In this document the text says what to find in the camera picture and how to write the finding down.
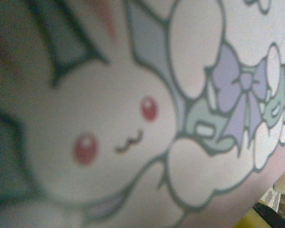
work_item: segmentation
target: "bunny mouth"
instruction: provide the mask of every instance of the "bunny mouth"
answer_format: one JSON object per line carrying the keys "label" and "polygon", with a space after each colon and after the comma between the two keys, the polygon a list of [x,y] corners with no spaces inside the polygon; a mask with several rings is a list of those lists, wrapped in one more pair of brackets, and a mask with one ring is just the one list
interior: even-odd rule
{"label": "bunny mouth", "polygon": [[119,154],[125,153],[129,150],[129,148],[132,145],[139,144],[142,139],[143,139],[143,131],[140,129],[140,130],[138,130],[138,134],[137,134],[136,138],[128,138],[126,143],[124,144],[124,146],[123,147],[116,147],[115,151],[116,151],[116,153],[119,153]]}

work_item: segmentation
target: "cartoon bunny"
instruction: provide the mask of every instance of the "cartoon bunny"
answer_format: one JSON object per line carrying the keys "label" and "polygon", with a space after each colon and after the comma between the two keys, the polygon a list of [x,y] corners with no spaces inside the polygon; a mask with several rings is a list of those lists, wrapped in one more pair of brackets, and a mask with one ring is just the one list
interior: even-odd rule
{"label": "cartoon bunny", "polygon": [[176,227],[285,143],[285,16],[271,29],[285,3],[112,1],[114,44],[97,18],[78,27],[69,7],[82,15],[84,6],[48,2],[30,7],[47,25],[57,89],[37,38],[22,44],[42,50],[22,60],[25,89],[9,81],[0,90],[2,112],[24,123],[36,181],[31,201],[0,208],[2,218]]}

